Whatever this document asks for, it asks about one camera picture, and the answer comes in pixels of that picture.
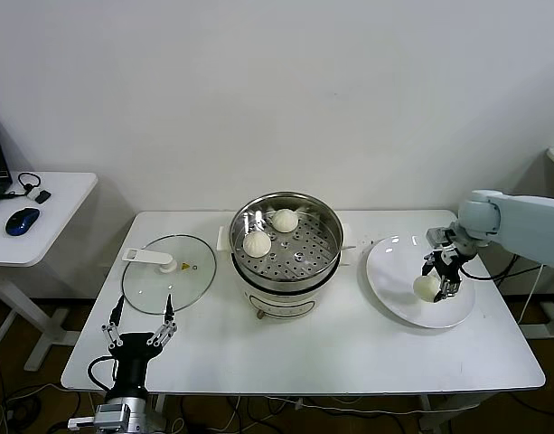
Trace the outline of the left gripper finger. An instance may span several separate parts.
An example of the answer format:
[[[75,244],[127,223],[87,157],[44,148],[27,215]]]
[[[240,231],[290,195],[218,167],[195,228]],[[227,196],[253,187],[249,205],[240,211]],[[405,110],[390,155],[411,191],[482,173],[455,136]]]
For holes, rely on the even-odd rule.
[[[164,311],[164,322],[149,339],[149,345],[153,347],[164,347],[172,339],[176,331],[177,324],[174,322],[172,295],[168,294]]]
[[[101,327],[101,330],[108,341],[108,348],[115,349],[123,345],[123,341],[118,332],[119,322],[122,316],[124,306],[124,297],[121,296],[115,307],[112,309],[108,322]]]

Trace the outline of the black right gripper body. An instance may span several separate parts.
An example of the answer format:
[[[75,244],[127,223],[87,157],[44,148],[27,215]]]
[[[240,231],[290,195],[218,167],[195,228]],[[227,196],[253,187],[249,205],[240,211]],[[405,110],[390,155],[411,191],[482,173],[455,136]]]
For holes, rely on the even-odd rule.
[[[435,269],[438,274],[457,273],[464,260],[465,256],[455,246],[435,250]]]

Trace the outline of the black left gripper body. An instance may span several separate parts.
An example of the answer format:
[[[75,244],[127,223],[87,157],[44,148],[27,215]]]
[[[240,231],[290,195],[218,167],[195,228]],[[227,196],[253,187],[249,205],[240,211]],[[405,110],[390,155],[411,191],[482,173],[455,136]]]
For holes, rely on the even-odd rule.
[[[155,358],[153,333],[126,333],[122,345],[109,352],[117,361],[116,380],[110,392],[146,392],[148,363]]]

